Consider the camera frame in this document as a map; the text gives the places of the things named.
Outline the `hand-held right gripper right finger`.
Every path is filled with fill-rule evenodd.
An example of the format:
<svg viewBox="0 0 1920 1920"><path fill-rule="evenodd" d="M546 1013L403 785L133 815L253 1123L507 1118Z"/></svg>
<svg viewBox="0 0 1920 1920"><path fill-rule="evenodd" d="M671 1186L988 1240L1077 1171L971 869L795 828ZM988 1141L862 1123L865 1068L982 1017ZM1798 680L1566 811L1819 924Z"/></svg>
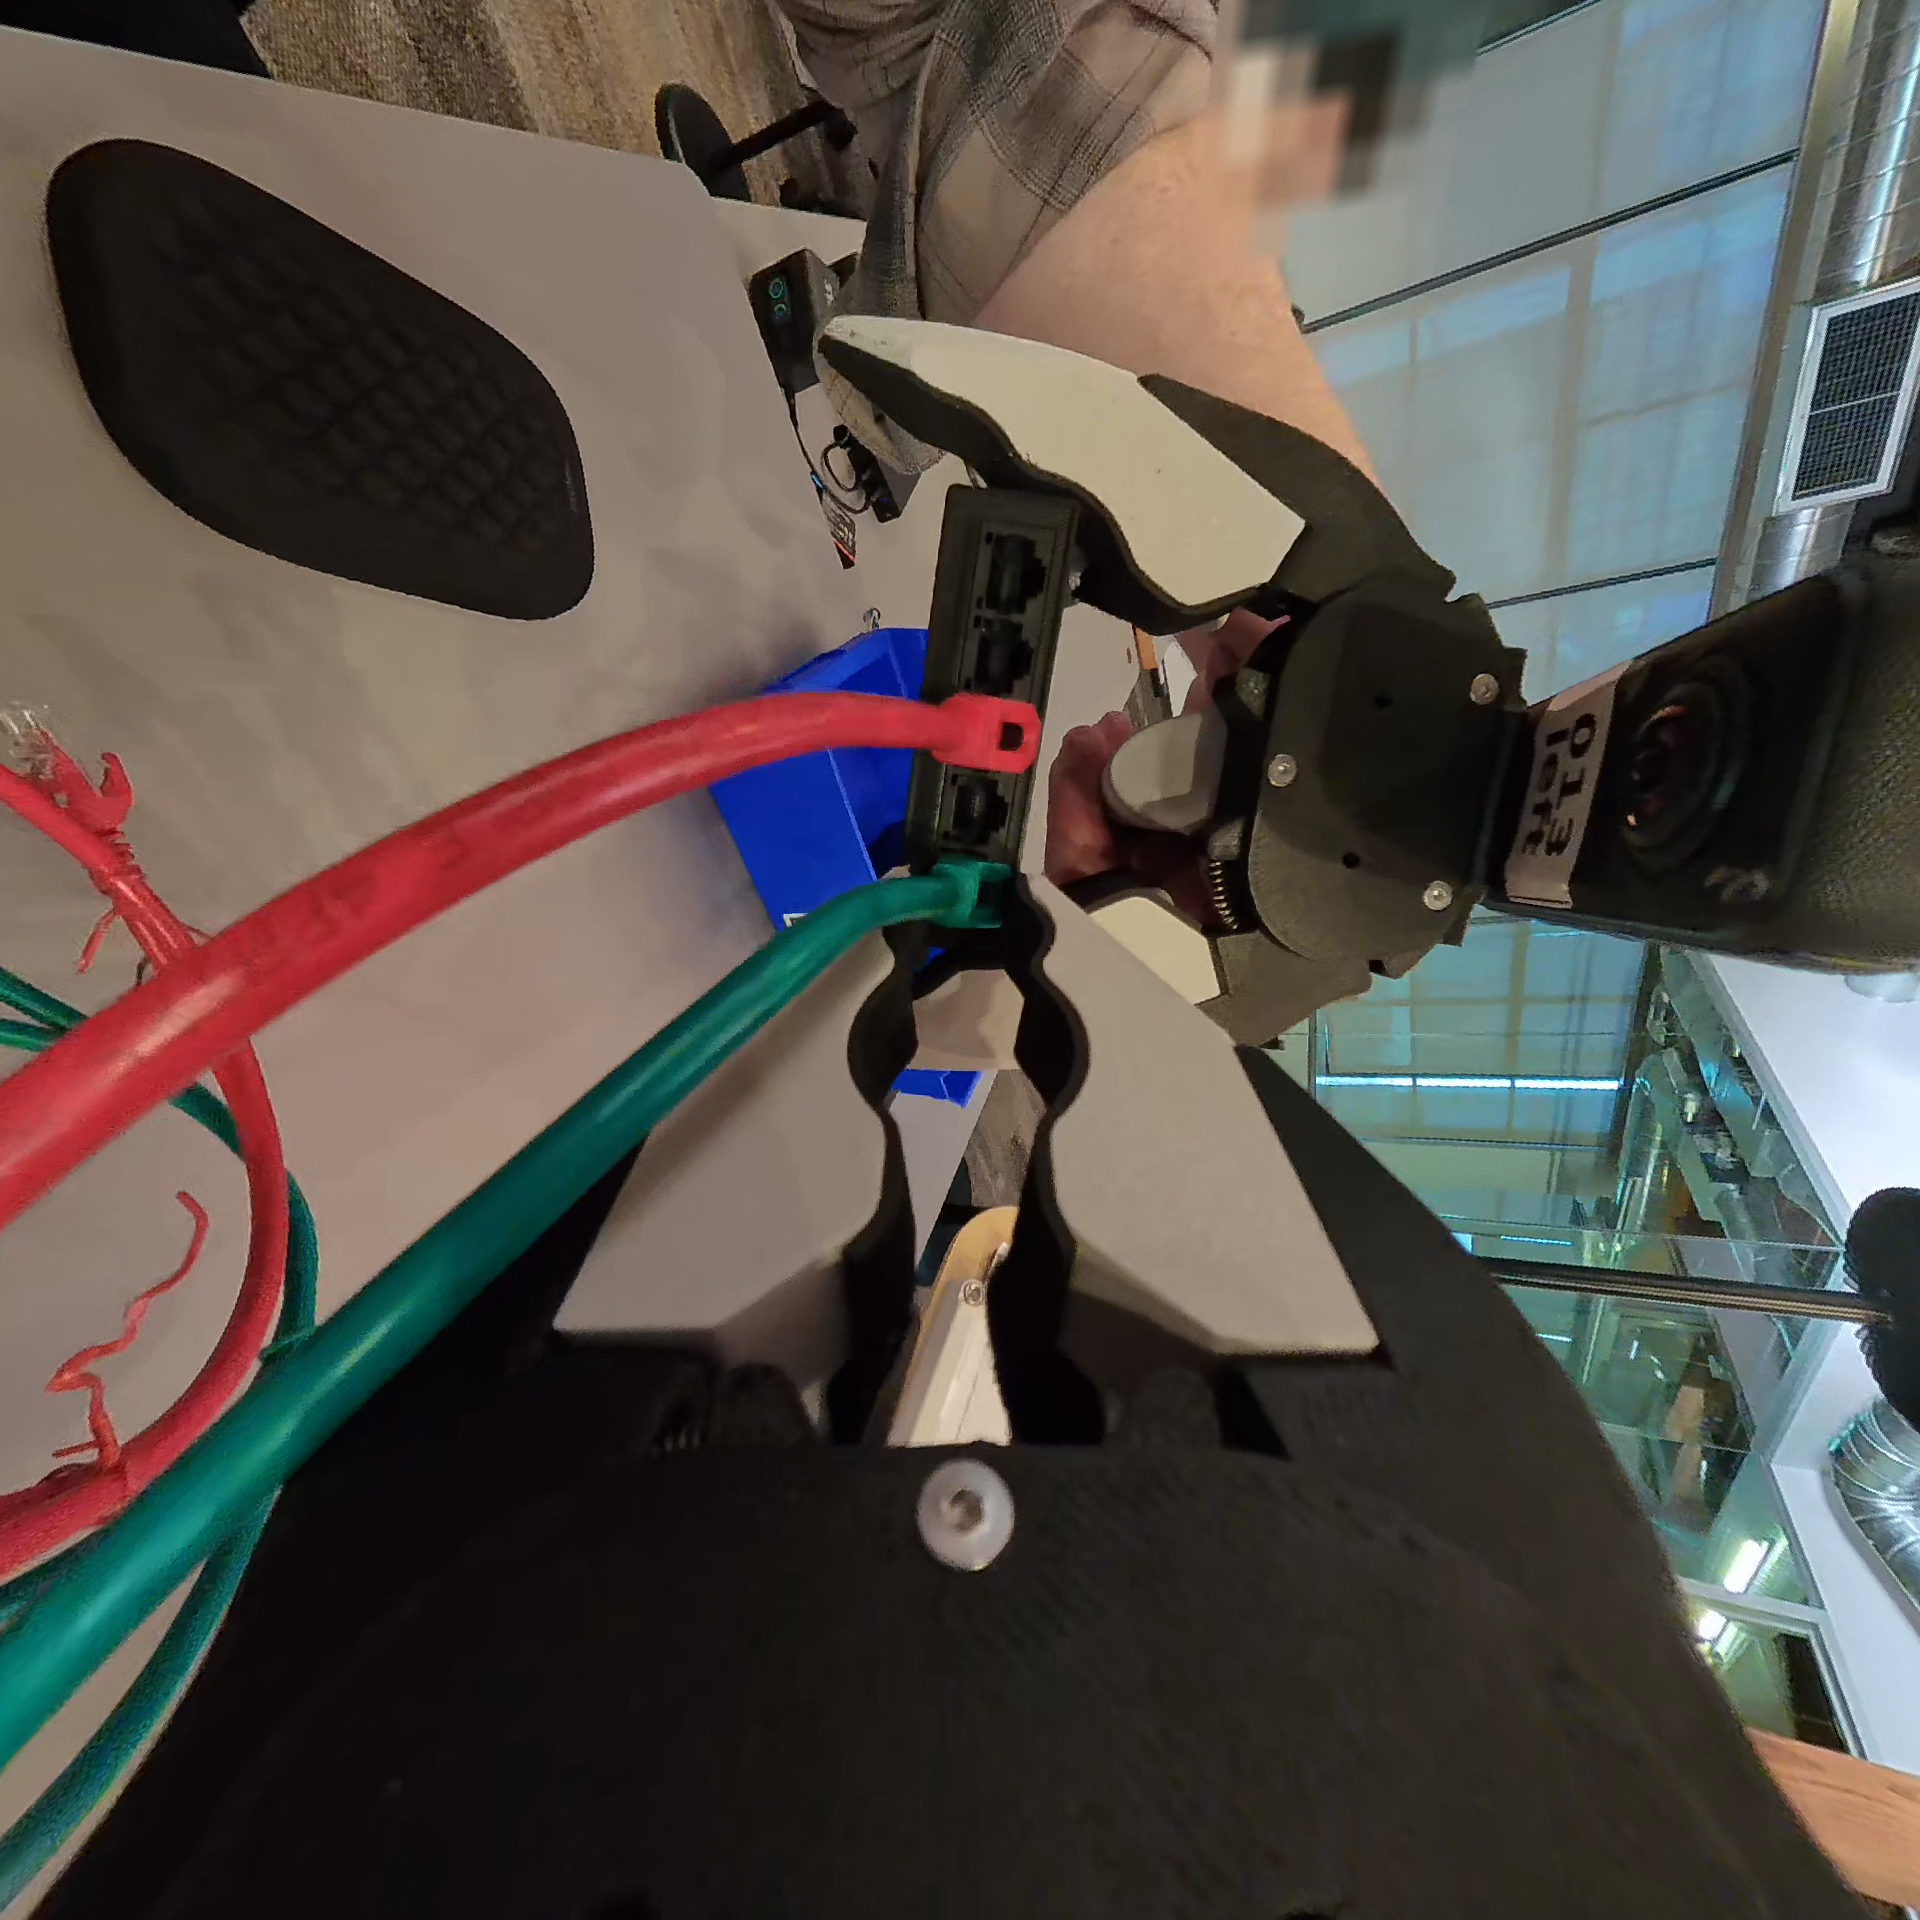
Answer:
<svg viewBox="0 0 1920 1920"><path fill-rule="evenodd" d="M1227 1033L1189 996L1205 940L1155 897L1172 976L1017 875L1002 952L1041 1096L988 1345L1015 1443L1099 1443L1161 1371L1371 1364L1379 1330Z"/></svg>

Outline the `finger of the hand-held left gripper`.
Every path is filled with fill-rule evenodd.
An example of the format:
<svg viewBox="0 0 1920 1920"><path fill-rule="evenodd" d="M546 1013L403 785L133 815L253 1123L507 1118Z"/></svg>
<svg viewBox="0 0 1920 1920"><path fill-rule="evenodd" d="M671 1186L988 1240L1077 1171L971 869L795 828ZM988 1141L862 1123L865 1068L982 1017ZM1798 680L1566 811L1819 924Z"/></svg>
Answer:
<svg viewBox="0 0 1920 1920"><path fill-rule="evenodd" d="M1080 887L1080 910L1191 1007L1220 996L1210 938L1161 887Z"/></svg>
<svg viewBox="0 0 1920 1920"><path fill-rule="evenodd" d="M1077 598L1147 632L1251 604L1306 519L1136 375L971 328L845 315L820 352L877 418L995 489L1077 508Z"/></svg>

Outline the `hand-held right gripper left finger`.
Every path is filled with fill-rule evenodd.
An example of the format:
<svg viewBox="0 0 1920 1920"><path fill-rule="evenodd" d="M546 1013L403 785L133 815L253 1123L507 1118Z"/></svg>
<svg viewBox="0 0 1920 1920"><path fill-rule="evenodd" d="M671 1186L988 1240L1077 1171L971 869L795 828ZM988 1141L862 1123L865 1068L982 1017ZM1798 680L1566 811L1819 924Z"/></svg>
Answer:
<svg viewBox="0 0 1920 1920"><path fill-rule="evenodd" d="M880 1432L917 1276L888 1091L913 1051L913 924L865 934L644 1143L555 1330L764 1363Z"/></svg>

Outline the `black network switch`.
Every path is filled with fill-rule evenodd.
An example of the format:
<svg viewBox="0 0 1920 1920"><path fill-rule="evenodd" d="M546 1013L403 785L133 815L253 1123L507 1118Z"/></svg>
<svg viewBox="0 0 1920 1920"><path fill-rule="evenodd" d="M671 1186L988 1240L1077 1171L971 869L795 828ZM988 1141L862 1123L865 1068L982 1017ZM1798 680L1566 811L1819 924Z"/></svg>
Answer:
<svg viewBox="0 0 1920 1920"><path fill-rule="evenodd" d="M925 685L1011 700L1044 712L1066 606L1077 505L1066 496L952 488L942 503L930 591ZM1039 767L963 772L913 753L903 863L982 860L1015 869Z"/></svg>

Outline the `blue plastic bin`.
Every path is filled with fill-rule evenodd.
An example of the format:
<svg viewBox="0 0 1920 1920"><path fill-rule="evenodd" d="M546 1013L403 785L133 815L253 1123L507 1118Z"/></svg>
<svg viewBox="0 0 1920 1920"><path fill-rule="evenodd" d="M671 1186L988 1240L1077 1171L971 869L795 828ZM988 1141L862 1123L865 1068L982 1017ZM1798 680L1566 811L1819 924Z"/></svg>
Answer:
<svg viewBox="0 0 1920 1920"><path fill-rule="evenodd" d="M877 627L793 667L767 682L767 693L917 700L925 654L925 627ZM778 931L903 866L912 767L913 753L903 749L830 749L712 788L712 802Z"/></svg>

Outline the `person's left forearm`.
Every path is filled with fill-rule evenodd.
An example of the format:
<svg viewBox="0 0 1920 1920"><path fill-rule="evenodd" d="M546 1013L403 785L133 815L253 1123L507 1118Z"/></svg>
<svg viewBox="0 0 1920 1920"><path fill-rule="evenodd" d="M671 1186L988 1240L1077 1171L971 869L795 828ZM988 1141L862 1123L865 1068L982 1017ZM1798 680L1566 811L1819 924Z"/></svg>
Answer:
<svg viewBox="0 0 1920 1920"><path fill-rule="evenodd" d="M977 328L1178 378L1373 477L1281 266L1257 247L1260 211L1332 185L1346 111L1312 95L1269 107L1260 137L1223 111L1155 133L1027 247Z"/></svg>

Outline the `person's left hand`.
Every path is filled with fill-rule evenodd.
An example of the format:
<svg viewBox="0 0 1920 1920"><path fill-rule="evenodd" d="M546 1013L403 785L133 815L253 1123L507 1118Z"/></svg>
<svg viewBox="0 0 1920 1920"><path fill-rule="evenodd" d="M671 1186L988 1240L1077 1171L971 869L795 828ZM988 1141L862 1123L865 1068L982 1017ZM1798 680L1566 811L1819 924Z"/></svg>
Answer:
<svg viewBox="0 0 1920 1920"><path fill-rule="evenodd" d="M1191 667L1182 716L1210 709L1214 682L1237 673L1260 639L1284 625L1284 618L1230 609L1217 627L1191 627L1178 632L1176 643ZM1128 734L1133 726L1116 709L1090 726L1070 729L1051 760L1041 872L1060 887L1121 869L1147 875L1168 890L1197 879L1195 860L1182 842L1142 828L1124 828L1105 813L1099 779Z"/></svg>

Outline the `acrylic sign holder with paper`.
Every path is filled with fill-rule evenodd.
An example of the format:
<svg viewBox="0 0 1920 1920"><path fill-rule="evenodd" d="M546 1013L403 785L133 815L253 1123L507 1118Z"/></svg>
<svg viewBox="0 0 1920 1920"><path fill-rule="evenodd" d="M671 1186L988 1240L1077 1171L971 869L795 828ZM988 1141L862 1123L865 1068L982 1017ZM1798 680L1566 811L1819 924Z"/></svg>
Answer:
<svg viewBox="0 0 1920 1920"><path fill-rule="evenodd" d="M945 1247L903 1363L888 1448L1004 1448L988 1284L1015 1238L1011 1206L971 1214Z"/></svg>

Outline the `small black device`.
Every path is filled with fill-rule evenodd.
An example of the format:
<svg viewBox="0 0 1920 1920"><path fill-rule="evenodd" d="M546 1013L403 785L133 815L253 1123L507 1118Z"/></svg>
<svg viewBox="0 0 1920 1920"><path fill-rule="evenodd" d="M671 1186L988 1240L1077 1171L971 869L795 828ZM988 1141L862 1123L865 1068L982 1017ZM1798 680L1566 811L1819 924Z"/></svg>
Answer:
<svg viewBox="0 0 1920 1920"><path fill-rule="evenodd" d="M781 394L795 397L820 382L811 344L839 289L839 275L816 252L790 252L746 279L746 299Z"/></svg>

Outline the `grey metal rod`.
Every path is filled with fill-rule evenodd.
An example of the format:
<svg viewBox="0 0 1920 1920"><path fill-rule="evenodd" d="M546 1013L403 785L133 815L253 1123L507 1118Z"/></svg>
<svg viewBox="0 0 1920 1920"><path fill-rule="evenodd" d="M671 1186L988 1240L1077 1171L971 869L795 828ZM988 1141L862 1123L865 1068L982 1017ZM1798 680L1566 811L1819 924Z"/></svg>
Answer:
<svg viewBox="0 0 1920 1920"><path fill-rule="evenodd" d="M1494 1254L1478 1254L1478 1265L1499 1284L1853 1326L1877 1399L1915 1426L1915 1190L1880 1190L1853 1207L1840 1240L1844 1286L1595 1270Z"/></svg>

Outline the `black chair base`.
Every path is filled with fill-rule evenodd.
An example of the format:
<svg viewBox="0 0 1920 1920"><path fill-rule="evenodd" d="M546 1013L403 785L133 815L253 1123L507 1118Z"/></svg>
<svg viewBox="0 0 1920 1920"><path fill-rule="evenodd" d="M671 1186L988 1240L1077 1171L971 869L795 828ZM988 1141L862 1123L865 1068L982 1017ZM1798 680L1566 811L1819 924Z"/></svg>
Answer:
<svg viewBox="0 0 1920 1920"><path fill-rule="evenodd" d="M704 194L722 201L755 201L746 162L809 132L820 132L833 153L845 153L855 141L855 120L816 90L799 107L736 141L708 99L682 83L659 84L653 116L659 153L695 172Z"/></svg>

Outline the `ceiling vent grille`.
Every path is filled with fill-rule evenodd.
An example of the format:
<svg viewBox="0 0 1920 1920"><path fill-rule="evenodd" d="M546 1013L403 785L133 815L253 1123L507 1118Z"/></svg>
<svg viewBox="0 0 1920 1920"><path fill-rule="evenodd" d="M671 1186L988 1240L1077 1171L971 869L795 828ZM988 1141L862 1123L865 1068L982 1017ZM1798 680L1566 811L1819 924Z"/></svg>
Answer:
<svg viewBox="0 0 1920 1920"><path fill-rule="evenodd" d="M1773 508L1885 496L1915 404L1915 279L1811 307Z"/></svg>

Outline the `wooden beam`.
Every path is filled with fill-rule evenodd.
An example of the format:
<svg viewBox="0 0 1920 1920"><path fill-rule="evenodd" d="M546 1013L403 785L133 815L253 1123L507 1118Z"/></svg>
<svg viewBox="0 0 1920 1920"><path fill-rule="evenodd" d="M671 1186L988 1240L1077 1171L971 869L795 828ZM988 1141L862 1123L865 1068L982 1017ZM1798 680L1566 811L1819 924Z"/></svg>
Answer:
<svg viewBox="0 0 1920 1920"><path fill-rule="evenodd" d="M1748 1740L1840 1876L1915 1918L1915 1776L1759 1727Z"/></svg>

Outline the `silver round air duct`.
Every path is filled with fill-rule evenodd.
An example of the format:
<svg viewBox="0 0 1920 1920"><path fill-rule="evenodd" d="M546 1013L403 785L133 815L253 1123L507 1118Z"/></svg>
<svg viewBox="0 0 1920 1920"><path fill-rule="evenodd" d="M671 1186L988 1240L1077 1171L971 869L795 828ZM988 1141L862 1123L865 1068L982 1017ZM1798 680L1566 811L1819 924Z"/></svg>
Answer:
<svg viewBox="0 0 1920 1920"><path fill-rule="evenodd" d="M1873 1399L1836 1432L1827 1477L1888 1568L1915 1565L1915 1426L1893 1404Z"/></svg>
<svg viewBox="0 0 1920 1920"><path fill-rule="evenodd" d="M1742 410L1712 615L1840 558L1853 501L1791 503L1814 321L1915 275L1915 2L1827 2Z"/></svg>

